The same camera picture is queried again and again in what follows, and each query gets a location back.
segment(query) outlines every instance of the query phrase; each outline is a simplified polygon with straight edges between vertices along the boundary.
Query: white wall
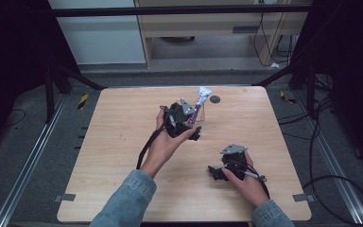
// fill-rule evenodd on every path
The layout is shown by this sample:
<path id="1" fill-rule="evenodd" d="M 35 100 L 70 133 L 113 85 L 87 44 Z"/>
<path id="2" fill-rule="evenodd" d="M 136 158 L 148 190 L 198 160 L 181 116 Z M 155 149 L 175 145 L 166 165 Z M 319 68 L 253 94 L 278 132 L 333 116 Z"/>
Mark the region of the white wall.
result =
<path id="1" fill-rule="evenodd" d="M 49 0 L 52 9 L 134 7 L 132 0 Z M 136 16 L 58 18 L 78 64 L 145 63 Z"/>

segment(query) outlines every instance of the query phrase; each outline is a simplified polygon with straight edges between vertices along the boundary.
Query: hand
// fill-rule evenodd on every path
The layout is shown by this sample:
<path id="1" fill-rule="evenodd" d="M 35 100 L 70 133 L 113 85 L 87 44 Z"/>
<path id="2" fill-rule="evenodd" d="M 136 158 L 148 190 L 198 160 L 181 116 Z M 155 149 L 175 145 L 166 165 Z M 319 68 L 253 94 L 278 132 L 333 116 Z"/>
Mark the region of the hand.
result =
<path id="1" fill-rule="evenodd" d="M 252 159 L 247 152 L 245 152 L 247 163 L 252 165 Z M 255 207 L 260 206 L 269 198 L 264 191 L 261 183 L 253 177 L 245 176 L 244 180 L 238 179 L 229 169 L 222 168 L 223 173 L 234 184 L 234 186 L 243 194 L 243 197 Z"/>
<path id="2" fill-rule="evenodd" d="M 164 123 L 164 110 L 159 111 L 156 122 L 156 129 L 158 130 Z M 167 134 L 166 130 L 162 130 L 149 147 L 148 156 L 140 169 L 154 178 L 161 167 L 172 157 L 179 145 L 186 141 L 194 131 L 196 130 L 191 129 L 172 138 Z"/>

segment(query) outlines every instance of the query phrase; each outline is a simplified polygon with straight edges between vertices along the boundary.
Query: denim jacket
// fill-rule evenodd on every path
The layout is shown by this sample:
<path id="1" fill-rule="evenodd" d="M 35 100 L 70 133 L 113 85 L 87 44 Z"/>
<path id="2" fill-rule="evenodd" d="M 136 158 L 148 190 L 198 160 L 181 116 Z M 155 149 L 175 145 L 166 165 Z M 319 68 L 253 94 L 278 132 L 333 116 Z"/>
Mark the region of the denim jacket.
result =
<path id="1" fill-rule="evenodd" d="M 90 226 L 140 226 L 144 213 L 156 191 L 156 183 L 144 171 L 133 170 L 112 194 Z M 266 201 L 252 213 L 256 227 L 294 226 L 281 208 L 272 200 Z"/>

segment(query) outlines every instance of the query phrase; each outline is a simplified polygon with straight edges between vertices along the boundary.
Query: small round object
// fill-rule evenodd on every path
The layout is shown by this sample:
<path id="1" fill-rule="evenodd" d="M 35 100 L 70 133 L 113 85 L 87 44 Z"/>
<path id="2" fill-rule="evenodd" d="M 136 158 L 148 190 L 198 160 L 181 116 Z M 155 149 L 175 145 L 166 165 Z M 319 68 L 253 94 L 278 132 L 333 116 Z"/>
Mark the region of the small round object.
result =
<path id="1" fill-rule="evenodd" d="M 209 98 L 209 100 L 212 102 L 212 103 L 219 103 L 220 102 L 220 97 L 219 96 L 211 96 Z"/>

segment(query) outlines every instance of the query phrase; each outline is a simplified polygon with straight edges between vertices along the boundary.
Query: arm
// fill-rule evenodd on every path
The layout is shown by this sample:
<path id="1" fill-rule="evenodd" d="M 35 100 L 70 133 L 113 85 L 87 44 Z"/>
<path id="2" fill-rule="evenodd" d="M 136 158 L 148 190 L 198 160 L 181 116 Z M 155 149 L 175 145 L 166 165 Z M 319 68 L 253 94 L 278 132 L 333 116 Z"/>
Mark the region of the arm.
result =
<path id="1" fill-rule="evenodd" d="M 163 110 L 160 110 L 156 120 L 158 129 L 164 122 Z M 157 188 L 153 178 L 179 145 L 194 131 L 185 131 L 176 138 L 170 137 L 166 130 L 161 131 L 149 147 L 147 158 L 141 168 L 129 174 L 102 211 L 95 216 L 90 226 L 140 226 Z"/>
<path id="2" fill-rule="evenodd" d="M 251 157 L 247 152 L 245 155 L 247 162 L 252 166 Z M 294 226 L 275 201 L 268 198 L 258 180 L 246 176 L 243 181 L 240 181 L 229 169 L 223 168 L 222 170 L 246 201 L 255 206 L 251 218 L 256 227 Z"/>

